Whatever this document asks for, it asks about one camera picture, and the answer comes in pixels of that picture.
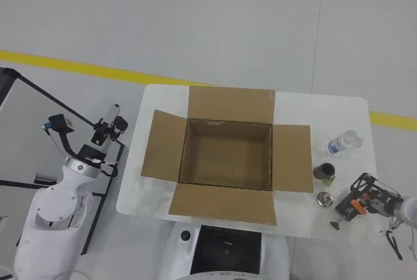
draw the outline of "yellow floor line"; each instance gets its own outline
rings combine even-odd
[[[0,50],[0,60],[145,85],[150,83],[166,85],[209,85],[206,83],[197,83],[189,80],[179,80],[175,78],[167,78],[105,66],[71,62],[51,57],[39,57],[36,55],[10,52],[7,50]],[[382,125],[385,127],[417,132],[417,118],[408,118],[401,115],[391,115],[387,113],[370,112],[370,121],[374,125]]]
[[[417,118],[409,118],[402,115],[391,115],[388,113],[370,112],[370,121],[374,125],[417,132]]]
[[[105,66],[98,66],[93,64],[71,62],[67,60],[50,57],[39,57],[36,55],[9,52],[7,50],[0,50],[0,60],[103,78],[110,78],[120,81],[127,81],[131,83],[140,83],[145,85],[149,83],[160,83],[166,85],[208,85],[206,83],[197,83],[188,80],[167,78],[157,75],[110,68]]]

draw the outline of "cardboard box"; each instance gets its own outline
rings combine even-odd
[[[142,176],[177,182],[169,214],[277,225],[273,191],[313,192],[310,128],[274,125],[274,90],[189,88],[155,110]]]

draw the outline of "white table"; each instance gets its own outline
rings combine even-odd
[[[168,214],[176,183],[141,177],[140,173],[153,111],[157,109],[186,117],[188,97],[189,87],[187,86],[146,86],[116,205],[118,212],[170,221],[354,244],[363,244],[369,240],[375,242],[384,240],[378,231],[385,229],[387,220],[379,218],[378,215],[358,216],[350,223],[344,221],[339,231],[335,231],[329,224],[330,221],[335,221],[340,217],[334,207],[349,193],[351,183],[362,172],[376,176],[369,109],[367,102],[360,97],[276,92],[274,124],[310,125],[313,166],[330,162],[336,168],[336,179],[331,187],[325,187],[316,180],[313,194],[274,191],[277,227]],[[356,130],[361,137],[364,137],[362,147],[341,157],[327,157],[322,150],[322,144],[346,130]],[[331,193],[335,199],[334,205],[329,208],[323,208],[317,204],[316,195],[323,190]]]

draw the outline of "orange part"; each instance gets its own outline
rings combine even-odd
[[[365,215],[367,214],[366,209],[364,209],[364,207],[361,206],[361,204],[356,200],[353,199],[351,202],[351,206],[353,206],[354,209],[356,209],[356,211],[360,214],[360,215]]]

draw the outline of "metal cup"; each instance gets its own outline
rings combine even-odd
[[[334,178],[334,172],[334,166],[326,162],[314,168],[313,175],[316,179],[325,180]]]

